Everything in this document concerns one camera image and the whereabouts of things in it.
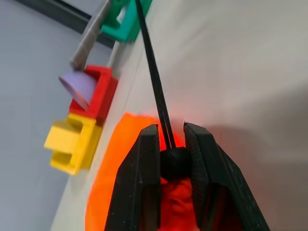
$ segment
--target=orange fabric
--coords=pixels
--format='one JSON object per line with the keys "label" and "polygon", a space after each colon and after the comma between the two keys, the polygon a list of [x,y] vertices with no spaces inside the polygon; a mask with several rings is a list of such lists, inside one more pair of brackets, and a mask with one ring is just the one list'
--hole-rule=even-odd
{"label": "orange fabric", "polygon": [[[153,123],[159,121],[149,116],[126,113],[116,126],[89,195],[85,215],[86,231],[104,230],[117,170],[140,131]],[[185,145],[178,135],[174,134],[174,137],[177,146]],[[159,139],[160,150],[166,149],[160,126]],[[196,230],[191,194],[189,180],[173,183],[162,180],[160,231]]]}

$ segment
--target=green block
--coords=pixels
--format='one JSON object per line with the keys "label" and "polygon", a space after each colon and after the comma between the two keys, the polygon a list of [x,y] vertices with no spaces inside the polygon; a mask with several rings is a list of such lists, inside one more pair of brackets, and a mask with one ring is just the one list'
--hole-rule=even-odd
{"label": "green block", "polygon": [[[149,11],[152,0],[140,0],[143,13]],[[122,23],[117,21],[121,10],[126,7]],[[135,0],[114,0],[101,31],[119,42],[135,41],[140,30]]]}

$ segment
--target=white table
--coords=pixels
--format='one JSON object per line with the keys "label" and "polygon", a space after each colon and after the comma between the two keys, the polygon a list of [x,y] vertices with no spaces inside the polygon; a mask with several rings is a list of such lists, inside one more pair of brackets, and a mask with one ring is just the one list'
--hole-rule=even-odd
{"label": "white table", "polygon": [[[308,1],[154,0],[147,16],[169,115],[206,127],[241,168],[272,230],[308,229]],[[115,55],[119,84],[89,172],[70,177],[53,231],[85,207],[124,112],[156,115],[139,36]]]}

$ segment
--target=toy block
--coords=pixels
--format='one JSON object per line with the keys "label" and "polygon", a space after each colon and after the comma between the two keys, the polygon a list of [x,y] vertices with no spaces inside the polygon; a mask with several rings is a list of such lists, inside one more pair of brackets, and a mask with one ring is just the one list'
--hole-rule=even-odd
{"label": "toy block", "polygon": [[73,99],[69,112],[95,119],[97,125],[102,126],[116,90],[117,79],[112,77],[111,68],[102,66],[88,65],[85,73],[97,80],[89,107],[85,110]]}
{"label": "toy block", "polygon": [[102,128],[96,120],[69,113],[63,122],[55,122],[45,148],[52,149],[50,165],[71,175],[89,169]]}
{"label": "toy block", "polygon": [[[141,0],[143,13],[149,11],[152,0]],[[124,19],[121,23],[117,21],[120,11],[126,8]],[[102,32],[113,37],[119,42],[135,41],[140,30],[135,0],[114,1],[107,19],[102,26]]]}

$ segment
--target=purple object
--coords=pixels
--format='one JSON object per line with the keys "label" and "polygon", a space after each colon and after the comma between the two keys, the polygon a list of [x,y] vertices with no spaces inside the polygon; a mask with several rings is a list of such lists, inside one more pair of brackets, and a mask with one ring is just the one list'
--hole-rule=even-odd
{"label": "purple object", "polygon": [[59,77],[60,82],[85,110],[88,109],[97,81],[84,72],[74,71]]}

